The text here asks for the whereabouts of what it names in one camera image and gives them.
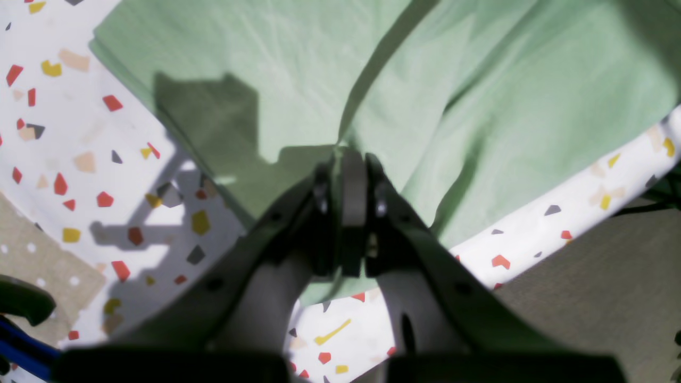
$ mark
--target light green fabric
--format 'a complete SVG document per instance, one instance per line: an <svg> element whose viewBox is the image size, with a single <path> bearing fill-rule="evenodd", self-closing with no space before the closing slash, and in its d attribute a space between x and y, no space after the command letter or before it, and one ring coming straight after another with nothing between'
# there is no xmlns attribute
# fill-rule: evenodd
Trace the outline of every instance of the light green fabric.
<svg viewBox="0 0 681 383"><path fill-rule="evenodd" d="M91 48L247 226L340 142L377 154L451 247L677 104L680 16L664 0L123 0Z"/></svg>

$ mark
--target beige mat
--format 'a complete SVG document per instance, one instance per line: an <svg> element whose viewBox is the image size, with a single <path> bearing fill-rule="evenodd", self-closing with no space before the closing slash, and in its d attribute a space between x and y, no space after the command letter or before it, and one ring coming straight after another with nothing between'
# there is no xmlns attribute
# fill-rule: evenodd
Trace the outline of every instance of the beige mat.
<svg viewBox="0 0 681 383"><path fill-rule="evenodd" d="M78 312L103 288L105 278L60 249L1 194L0 217L0 274L35 284L51 293L57 302L52 317L36 327L24 318L8 317L30 336L56 347L58 341L69 336Z"/></svg>

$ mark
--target blue handle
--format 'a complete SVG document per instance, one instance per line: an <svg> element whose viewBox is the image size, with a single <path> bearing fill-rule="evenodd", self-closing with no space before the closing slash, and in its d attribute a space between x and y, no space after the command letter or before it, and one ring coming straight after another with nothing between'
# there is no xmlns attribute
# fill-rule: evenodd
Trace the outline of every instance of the blue handle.
<svg viewBox="0 0 681 383"><path fill-rule="evenodd" d="M0 356L42 380L49 380L52 364L60 355L59 350L35 340L0 316Z"/></svg>

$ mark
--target wrinkled cloth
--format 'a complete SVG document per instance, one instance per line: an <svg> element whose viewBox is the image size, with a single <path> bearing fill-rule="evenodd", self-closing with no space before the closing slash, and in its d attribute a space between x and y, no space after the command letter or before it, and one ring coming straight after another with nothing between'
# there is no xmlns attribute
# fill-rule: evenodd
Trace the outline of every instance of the wrinkled cloth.
<svg viewBox="0 0 681 383"><path fill-rule="evenodd" d="M664 117L680 20L664 0L124 0L91 48L246 227L340 144L449 248Z"/></svg>

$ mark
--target gray surface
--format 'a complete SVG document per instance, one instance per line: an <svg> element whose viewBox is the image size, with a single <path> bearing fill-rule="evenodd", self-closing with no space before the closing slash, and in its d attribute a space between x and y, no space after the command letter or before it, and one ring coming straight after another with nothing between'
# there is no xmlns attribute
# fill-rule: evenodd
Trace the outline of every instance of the gray surface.
<svg viewBox="0 0 681 383"><path fill-rule="evenodd" d="M615 354L629 383L669 382L681 366L681 212L608 219L497 295L546 335Z"/></svg>

